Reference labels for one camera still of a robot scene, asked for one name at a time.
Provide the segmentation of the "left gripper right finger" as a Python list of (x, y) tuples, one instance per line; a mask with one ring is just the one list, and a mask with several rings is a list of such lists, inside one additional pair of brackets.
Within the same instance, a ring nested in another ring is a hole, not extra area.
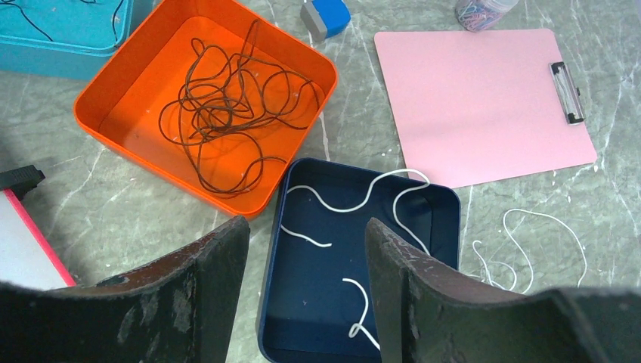
[(533, 295), (474, 280), (378, 219), (365, 231), (384, 362), (638, 362), (637, 287), (560, 287)]

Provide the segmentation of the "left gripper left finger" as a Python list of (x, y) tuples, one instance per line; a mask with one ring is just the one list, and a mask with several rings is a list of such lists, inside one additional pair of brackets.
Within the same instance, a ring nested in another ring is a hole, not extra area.
[(249, 249), (236, 216), (93, 286), (1, 285), (3, 362), (223, 362)]

